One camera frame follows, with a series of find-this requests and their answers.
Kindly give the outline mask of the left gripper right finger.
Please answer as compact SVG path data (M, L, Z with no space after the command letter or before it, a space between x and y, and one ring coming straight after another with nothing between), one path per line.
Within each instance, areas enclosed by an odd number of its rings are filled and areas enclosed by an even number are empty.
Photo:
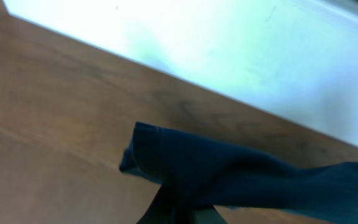
M193 224L227 224L214 207L193 210Z

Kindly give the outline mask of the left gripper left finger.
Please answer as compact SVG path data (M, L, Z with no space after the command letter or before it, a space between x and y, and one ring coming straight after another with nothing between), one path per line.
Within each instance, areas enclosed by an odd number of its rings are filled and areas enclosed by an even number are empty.
M137 224L175 224L173 197L166 186L162 185L149 208Z

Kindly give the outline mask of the navy blue shorts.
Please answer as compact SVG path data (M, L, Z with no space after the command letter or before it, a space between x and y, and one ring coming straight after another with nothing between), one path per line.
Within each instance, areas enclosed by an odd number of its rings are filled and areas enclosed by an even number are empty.
M175 223L193 223L193 210L218 206L358 223L358 162L301 169L261 151L138 122L119 169L166 186Z

